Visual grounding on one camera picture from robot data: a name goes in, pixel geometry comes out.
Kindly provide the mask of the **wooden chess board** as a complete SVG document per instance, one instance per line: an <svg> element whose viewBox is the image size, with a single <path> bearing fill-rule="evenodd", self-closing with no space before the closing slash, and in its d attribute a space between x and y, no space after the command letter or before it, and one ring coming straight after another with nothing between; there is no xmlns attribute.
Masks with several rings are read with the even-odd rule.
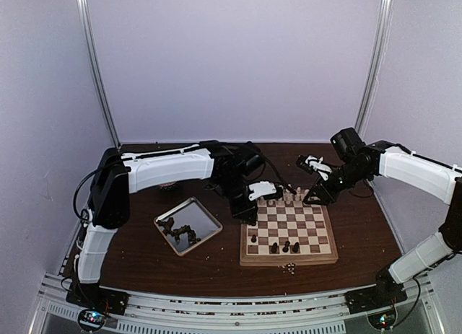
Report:
<svg viewBox="0 0 462 334"><path fill-rule="evenodd" d="M334 232L327 208L306 205L303 198L308 190L298 188L295 194L285 192L279 200L259 198L255 226L243 224L240 231L240 265L263 267L283 265L327 265L339 259ZM258 242L250 239L255 234ZM289 252L282 252L290 241ZM277 242L279 251L271 254L271 246ZM292 252L300 243L300 252Z"/></svg>

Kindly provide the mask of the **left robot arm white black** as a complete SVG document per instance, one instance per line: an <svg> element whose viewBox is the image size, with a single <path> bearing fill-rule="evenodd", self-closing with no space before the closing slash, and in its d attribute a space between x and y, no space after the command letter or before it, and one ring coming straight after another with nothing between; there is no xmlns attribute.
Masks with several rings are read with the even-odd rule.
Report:
<svg viewBox="0 0 462 334"><path fill-rule="evenodd" d="M229 201L232 216L256 221L256 201L276 188L267 181L250 183L246 176L263 165L260 150L251 142L228 144L202 141L179 149L125 153L108 149L91 182L87 204L74 212L87 225L75 260L77 298L89 308L99 307L104 293L96 287L110 242L130 218L130 195L157 185L184 180L210 180Z"/></svg>

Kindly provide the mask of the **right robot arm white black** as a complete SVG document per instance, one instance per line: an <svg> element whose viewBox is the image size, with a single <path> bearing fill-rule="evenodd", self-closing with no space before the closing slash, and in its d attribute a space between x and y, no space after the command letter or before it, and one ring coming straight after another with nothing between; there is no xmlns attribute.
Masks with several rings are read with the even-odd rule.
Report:
<svg viewBox="0 0 462 334"><path fill-rule="evenodd" d="M341 165L313 155L297 159L300 169L318 176L304 203L327 206L358 182L383 177L420 190L448 207L435 233L377 275L370 300L382 307L397 295L398 285L461 253L461 168L424 157L399 143L379 140L366 144L354 128L340 130L330 142Z"/></svg>

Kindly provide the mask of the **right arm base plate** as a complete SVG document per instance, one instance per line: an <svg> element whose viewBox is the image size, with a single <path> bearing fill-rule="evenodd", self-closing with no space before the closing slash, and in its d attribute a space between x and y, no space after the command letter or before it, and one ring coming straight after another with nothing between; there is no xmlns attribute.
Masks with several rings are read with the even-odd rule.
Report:
<svg viewBox="0 0 462 334"><path fill-rule="evenodd" d="M396 302L407 300L405 291L381 294L375 287L348 291L344 296L351 315L389 307Z"/></svg>

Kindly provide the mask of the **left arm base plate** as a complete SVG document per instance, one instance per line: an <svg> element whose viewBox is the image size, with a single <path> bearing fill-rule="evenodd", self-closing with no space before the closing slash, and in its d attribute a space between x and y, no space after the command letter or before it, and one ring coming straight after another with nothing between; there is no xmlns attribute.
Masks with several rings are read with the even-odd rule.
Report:
<svg viewBox="0 0 462 334"><path fill-rule="evenodd" d="M129 295L126 292L110 289L98 289L95 294L85 293L76 289L66 295L66 301L87 309L109 315L124 315Z"/></svg>

